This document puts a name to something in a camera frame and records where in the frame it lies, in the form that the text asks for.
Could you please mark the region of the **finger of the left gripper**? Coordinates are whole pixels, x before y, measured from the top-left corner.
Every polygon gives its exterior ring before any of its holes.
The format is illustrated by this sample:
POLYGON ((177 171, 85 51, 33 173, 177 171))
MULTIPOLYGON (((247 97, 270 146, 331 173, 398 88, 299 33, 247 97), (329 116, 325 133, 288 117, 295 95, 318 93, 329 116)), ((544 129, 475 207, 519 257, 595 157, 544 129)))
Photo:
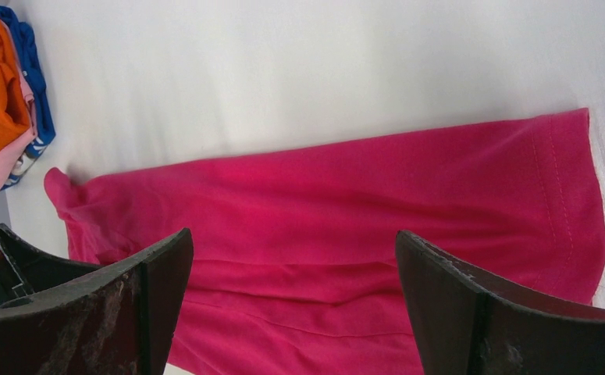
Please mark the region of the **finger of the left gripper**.
POLYGON ((0 224, 0 301, 45 291, 99 269, 44 252, 0 224))

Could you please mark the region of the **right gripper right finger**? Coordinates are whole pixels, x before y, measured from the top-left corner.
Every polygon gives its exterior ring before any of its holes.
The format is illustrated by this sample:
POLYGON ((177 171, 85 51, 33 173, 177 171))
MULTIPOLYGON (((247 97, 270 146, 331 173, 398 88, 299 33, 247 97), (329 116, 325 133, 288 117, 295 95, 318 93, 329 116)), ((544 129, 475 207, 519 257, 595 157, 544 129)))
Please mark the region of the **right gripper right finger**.
POLYGON ((605 309, 534 291, 409 231, 399 278, 427 374, 605 374, 605 309))

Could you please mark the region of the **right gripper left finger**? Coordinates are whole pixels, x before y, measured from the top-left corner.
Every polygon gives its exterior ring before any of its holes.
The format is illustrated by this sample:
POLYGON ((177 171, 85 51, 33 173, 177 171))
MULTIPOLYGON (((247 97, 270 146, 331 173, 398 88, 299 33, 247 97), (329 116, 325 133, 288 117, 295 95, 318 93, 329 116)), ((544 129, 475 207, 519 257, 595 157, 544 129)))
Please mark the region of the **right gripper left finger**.
POLYGON ((194 257, 182 229, 0 305, 0 374, 161 374, 194 257))

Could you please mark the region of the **crimson red t-shirt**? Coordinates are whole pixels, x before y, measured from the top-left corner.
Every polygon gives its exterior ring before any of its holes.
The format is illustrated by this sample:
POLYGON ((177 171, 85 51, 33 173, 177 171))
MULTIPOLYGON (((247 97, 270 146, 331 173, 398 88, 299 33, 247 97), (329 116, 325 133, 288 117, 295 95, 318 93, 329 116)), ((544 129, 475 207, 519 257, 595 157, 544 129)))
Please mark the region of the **crimson red t-shirt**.
POLYGON ((195 374, 419 374, 398 231, 589 304, 605 223, 589 112, 206 159, 44 188, 72 259, 108 265, 186 227, 169 361, 195 374))

